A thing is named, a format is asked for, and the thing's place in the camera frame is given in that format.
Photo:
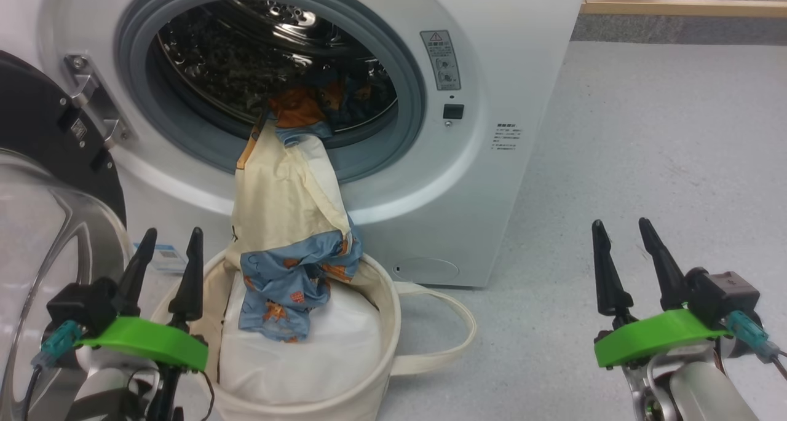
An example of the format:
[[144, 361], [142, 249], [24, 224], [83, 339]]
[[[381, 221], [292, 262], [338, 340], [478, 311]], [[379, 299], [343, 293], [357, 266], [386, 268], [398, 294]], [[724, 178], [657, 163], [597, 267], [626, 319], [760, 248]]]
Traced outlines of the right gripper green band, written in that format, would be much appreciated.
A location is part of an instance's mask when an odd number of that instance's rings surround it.
[[[647, 218], [638, 226], [646, 252], [652, 258], [663, 313], [613, 329], [594, 343], [600, 368], [618, 367], [632, 361], [667, 353], [673, 348], [693, 345], [708, 338], [729, 336], [727, 329], [711, 329], [688, 309], [683, 272]], [[600, 219], [592, 224], [594, 277], [598, 312], [604, 317], [630, 317], [633, 298], [622, 287], [612, 259], [612, 242]]]

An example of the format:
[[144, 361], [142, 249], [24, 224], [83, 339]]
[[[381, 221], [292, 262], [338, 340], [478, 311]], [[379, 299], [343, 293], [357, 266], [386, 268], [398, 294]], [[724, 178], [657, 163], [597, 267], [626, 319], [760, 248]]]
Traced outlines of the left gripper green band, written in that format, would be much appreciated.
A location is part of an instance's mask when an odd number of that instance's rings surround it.
[[[149, 228], [121, 277], [113, 300], [117, 317], [101, 334], [82, 337], [76, 347], [108, 348], [118, 353], [146, 358], [189, 371], [204, 371], [208, 362], [208, 345], [179, 328], [155, 323], [140, 315], [141, 287], [147, 267], [154, 257], [157, 229]], [[186, 248], [188, 263], [179, 289], [170, 300], [170, 323], [190, 323], [203, 315], [204, 233], [195, 227]]]

